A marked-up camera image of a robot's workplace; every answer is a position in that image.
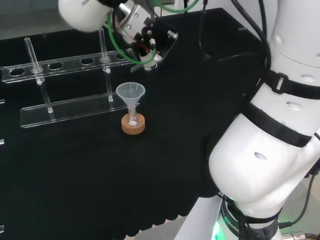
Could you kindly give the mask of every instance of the acrylic base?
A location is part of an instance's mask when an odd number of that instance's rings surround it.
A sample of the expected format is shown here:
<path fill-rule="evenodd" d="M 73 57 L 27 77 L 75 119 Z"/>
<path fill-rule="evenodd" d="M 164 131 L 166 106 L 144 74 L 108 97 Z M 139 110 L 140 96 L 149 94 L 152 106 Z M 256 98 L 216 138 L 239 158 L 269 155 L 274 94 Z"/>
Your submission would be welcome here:
<path fill-rule="evenodd" d="M 20 125 L 22 128 L 30 128 L 127 108 L 115 92 L 112 93 L 112 98 L 113 101 L 110 102 L 108 94 L 105 93 L 52 102 L 53 113 L 48 112 L 45 104 L 24 107 L 20 112 Z"/>

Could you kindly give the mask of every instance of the green cable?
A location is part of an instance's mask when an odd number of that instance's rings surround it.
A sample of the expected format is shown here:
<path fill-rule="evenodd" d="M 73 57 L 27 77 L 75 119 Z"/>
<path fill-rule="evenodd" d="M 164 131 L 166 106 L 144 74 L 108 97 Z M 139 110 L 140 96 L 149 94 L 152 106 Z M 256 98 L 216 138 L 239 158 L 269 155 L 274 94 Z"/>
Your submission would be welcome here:
<path fill-rule="evenodd" d="M 155 3 L 156 6 L 162 8 L 162 9 L 164 9 L 164 10 L 170 12 L 170 13 L 175 13 L 175 14 L 182 14 L 182 13 L 185 13 L 185 12 L 189 11 L 189 10 L 192 9 L 198 2 L 199 2 L 199 0 L 194 0 L 194 2 L 193 2 L 190 6 L 184 8 L 184 9 L 172 9 L 172 8 L 169 8 L 169 7 L 165 6 L 165 5 L 163 5 L 163 4 L 161 3 L 161 0 L 154 0 L 154 3 Z"/>
<path fill-rule="evenodd" d="M 112 17 L 112 11 L 110 11 L 108 13 L 108 33 L 109 33 L 109 37 L 111 39 L 111 42 L 112 42 L 114 48 L 119 52 L 119 54 L 122 57 L 124 57 L 125 59 L 127 59 L 129 62 L 134 63 L 134 64 L 144 65 L 144 64 L 151 63 L 156 57 L 156 54 L 157 54 L 157 50 L 156 49 L 153 50 L 152 57 L 148 61 L 137 61 L 137 60 L 134 60 L 134 59 L 128 57 L 127 55 L 125 55 L 124 51 L 122 51 L 120 49 L 120 47 L 118 46 L 118 44 L 116 43 L 116 40 L 115 40 L 114 35 L 112 33 L 112 25 L 111 25 L 111 21 L 112 20 L 111 20 L 111 17 Z"/>

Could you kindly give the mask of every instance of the gray floor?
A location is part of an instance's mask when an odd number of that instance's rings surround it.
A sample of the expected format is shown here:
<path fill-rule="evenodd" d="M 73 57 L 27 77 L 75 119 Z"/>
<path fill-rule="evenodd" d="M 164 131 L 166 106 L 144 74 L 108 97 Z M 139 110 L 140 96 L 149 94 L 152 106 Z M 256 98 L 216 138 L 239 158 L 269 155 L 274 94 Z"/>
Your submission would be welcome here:
<path fill-rule="evenodd" d="M 0 40 L 68 29 L 57 9 L 0 15 Z"/>

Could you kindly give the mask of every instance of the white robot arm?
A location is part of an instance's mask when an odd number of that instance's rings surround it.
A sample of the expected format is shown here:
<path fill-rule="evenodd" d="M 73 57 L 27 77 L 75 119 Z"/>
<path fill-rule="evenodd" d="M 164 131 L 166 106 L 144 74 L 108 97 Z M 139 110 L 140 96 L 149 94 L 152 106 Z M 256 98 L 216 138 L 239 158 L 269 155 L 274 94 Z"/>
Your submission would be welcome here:
<path fill-rule="evenodd" d="M 265 79 L 209 157 L 217 187 L 244 216 L 256 219 L 250 231 L 262 234 L 253 239 L 283 239 L 272 218 L 320 158 L 314 136 L 320 133 L 319 9 L 318 0 L 278 0 L 270 49 L 271 70 L 281 74 L 266 77 L 277 80 Z M 217 240 L 241 239 L 231 212 L 221 211 Z"/>

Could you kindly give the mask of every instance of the metal connector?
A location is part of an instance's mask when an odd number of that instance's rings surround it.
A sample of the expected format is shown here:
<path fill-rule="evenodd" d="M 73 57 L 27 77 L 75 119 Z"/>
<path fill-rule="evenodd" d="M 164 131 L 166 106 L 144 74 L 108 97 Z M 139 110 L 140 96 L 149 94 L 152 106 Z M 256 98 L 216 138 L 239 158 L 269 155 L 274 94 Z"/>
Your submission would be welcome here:
<path fill-rule="evenodd" d="M 282 235 L 283 240 L 306 240 L 306 236 L 303 232 L 295 232 L 295 233 L 288 233 Z"/>

